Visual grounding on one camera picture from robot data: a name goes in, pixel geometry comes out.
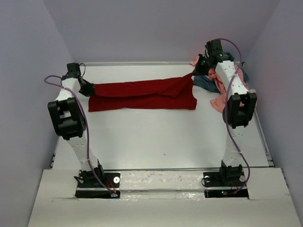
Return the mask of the red t shirt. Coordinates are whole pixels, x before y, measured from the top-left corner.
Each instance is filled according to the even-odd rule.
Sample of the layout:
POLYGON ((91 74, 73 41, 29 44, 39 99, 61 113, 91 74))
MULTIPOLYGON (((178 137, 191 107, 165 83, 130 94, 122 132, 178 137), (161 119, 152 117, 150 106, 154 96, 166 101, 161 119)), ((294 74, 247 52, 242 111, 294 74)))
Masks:
POLYGON ((192 74, 182 77, 95 84, 89 112, 130 109, 195 110, 192 74))

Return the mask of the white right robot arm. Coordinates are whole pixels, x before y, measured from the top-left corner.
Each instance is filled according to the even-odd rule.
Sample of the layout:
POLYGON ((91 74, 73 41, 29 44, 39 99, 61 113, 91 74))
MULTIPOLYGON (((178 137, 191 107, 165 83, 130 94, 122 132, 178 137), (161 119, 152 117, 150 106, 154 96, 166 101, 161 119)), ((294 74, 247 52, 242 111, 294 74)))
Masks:
POLYGON ((240 69, 234 65, 234 57, 223 51, 221 39, 206 43, 205 54, 199 55, 193 72, 204 75, 210 69, 214 69, 226 89, 223 121, 228 135, 219 170, 205 172, 201 183, 204 187, 228 187, 233 183, 244 187, 249 177, 244 175, 243 165, 248 162, 241 151, 241 144, 255 111, 257 95, 245 87, 238 73, 240 69))

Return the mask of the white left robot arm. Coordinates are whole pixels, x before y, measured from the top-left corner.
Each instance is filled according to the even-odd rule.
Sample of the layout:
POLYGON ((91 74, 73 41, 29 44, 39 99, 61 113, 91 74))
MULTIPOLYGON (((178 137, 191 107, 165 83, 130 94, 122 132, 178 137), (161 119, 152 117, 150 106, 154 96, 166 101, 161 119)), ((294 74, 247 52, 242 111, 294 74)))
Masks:
POLYGON ((68 63, 67 73, 60 79, 60 84, 45 83, 60 88, 57 98, 47 104, 55 133, 62 137, 73 149, 80 163, 80 172, 75 176, 79 187, 104 187, 105 173, 99 160, 89 146, 89 127, 84 109, 77 98, 77 93, 85 97, 95 95, 94 84, 83 78, 80 63, 68 63))

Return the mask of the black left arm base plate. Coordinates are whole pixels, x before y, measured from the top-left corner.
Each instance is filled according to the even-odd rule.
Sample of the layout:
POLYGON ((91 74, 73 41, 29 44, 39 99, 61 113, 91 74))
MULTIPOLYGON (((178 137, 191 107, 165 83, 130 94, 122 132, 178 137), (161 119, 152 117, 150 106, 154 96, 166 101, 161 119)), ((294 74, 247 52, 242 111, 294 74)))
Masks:
POLYGON ((120 183, 121 172, 118 171, 105 171, 105 179, 101 182, 105 185, 101 185, 99 181, 90 176, 89 180, 84 181, 84 178, 80 175, 74 176, 77 181, 77 187, 75 191, 75 197, 79 199, 119 199, 120 198, 120 183))

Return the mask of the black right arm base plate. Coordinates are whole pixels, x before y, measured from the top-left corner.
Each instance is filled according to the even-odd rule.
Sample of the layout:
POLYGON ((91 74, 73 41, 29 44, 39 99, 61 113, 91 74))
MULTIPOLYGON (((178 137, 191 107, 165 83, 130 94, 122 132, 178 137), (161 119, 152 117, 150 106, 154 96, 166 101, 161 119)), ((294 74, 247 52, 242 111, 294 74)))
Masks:
POLYGON ((201 184, 204 187, 205 198, 249 198, 247 186, 243 186, 246 180, 243 171, 239 177, 233 177, 225 182, 219 177, 219 172, 203 173, 201 184))

